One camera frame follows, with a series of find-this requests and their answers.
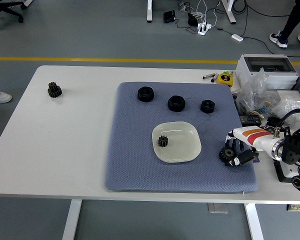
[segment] table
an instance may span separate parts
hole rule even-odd
[[[222,4],[223,4],[226,14],[228,15],[230,23],[235,24],[237,21],[234,17],[234,14],[231,11],[232,6],[234,4],[234,0],[221,0],[221,1],[222,1]],[[152,0],[148,0],[148,3],[147,3],[146,21],[148,23],[152,22]]]
[[[252,217],[250,213],[256,214],[254,204],[300,204],[300,192],[292,184],[278,181],[273,161],[264,152],[260,153],[261,162],[254,164],[259,186],[255,192],[115,192],[104,186],[116,90],[120,83],[210,83],[210,79],[203,80],[203,75],[222,72],[39,67],[0,137],[0,197],[73,199],[64,239],[74,236],[81,201],[85,199],[241,203],[246,206],[248,219]],[[50,82],[61,87],[60,97],[49,97]]]

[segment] white box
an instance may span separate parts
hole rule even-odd
[[[299,77],[286,55],[242,54],[235,69],[240,86],[252,81],[260,68],[269,75],[268,90],[291,90]]]

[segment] yellow floor line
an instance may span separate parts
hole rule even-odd
[[[47,61],[47,62],[112,62],[112,63],[172,63],[172,64],[237,64],[237,60],[204,59],[150,59],[150,58],[82,58],[82,57],[9,57],[0,56],[0,61]]]

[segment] black hex nut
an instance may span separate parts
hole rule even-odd
[[[155,93],[154,90],[149,86],[143,86],[138,90],[138,99],[141,102],[148,103],[154,99]]]
[[[211,114],[215,110],[215,103],[211,100],[204,100],[201,103],[200,109],[202,112],[204,112],[206,114]]]
[[[168,107],[173,112],[181,112],[186,106],[186,101],[182,96],[174,95],[168,100]]]

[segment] pants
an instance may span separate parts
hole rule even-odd
[[[300,23],[300,0],[295,0],[288,21],[286,22],[283,31],[281,32],[281,39],[287,40],[295,27]]]

